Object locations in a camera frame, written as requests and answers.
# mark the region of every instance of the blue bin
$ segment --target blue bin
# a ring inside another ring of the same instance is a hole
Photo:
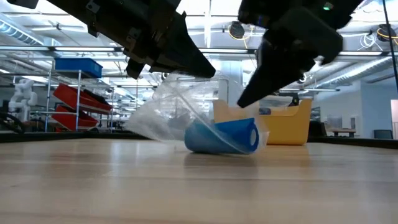
[[[56,58],[56,70],[81,70],[84,74],[82,78],[101,78],[102,66],[91,58]],[[70,78],[78,78],[78,73],[66,73]]]

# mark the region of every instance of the clear plastic bag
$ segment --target clear plastic bag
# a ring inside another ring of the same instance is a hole
[[[266,96],[259,100],[260,108],[286,108],[292,103],[292,96]]]
[[[258,104],[230,108],[228,97],[220,100],[225,80],[234,85],[231,90],[242,92],[242,86],[224,76],[197,79],[171,74],[152,100],[131,115],[126,127],[153,140],[184,142],[194,152],[250,154],[264,148],[268,131]]]

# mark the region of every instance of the yellow plastic container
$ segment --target yellow plastic container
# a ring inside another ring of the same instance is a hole
[[[269,131],[267,144],[301,146],[307,142],[312,100],[302,100],[298,106],[271,108],[271,115],[259,115],[259,130]],[[229,108],[223,100],[213,102],[216,123],[247,118],[241,108]]]
[[[269,129],[267,144],[301,146],[307,142],[312,100],[302,100],[298,106],[278,110],[260,118]]]

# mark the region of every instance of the desk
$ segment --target desk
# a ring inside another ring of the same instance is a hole
[[[349,137],[353,138],[356,130],[355,129],[344,129],[344,128],[329,128],[326,130],[326,132],[333,132],[335,134],[335,137],[338,137],[339,133],[348,133]]]
[[[251,156],[154,141],[4,143],[0,223],[398,223],[397,161],[397,150],[315,143]]]

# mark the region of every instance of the white wall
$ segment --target white wall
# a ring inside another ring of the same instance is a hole
[[[357,138],[373,138],[373,131],[377,129],[392,130],[391,100],[398,100],[393,83],[380,85],[356,81],[352,86],[339,88],[340,92],[319,93],[314,98],[312,107],[321,108],[321,121],[326,121],[328,115],[342,116],[343,128],[350,128],[351,117],[355,116],[358,119]]]
[[[374,130],[392,130],[391,100],[398,100],[395,85],[362,83],[363,137],[373,138]]]
[[[2,88],[0,89],[0,106],[2,106],[3,100],[10,100],[14,94],[13,88]]]
[[[398,100],[391,100],[392,133],[398,139]]]
[[[358,118],[356,137],[362,134],[362,101],[361,83],[355,82],[352,86],[341,86],[339,92],[321,92],[312,103],[312,108],[320,107],[321,121],[327,121],[328,115],[341,116],[343,128],[351,128],[351,117]]]

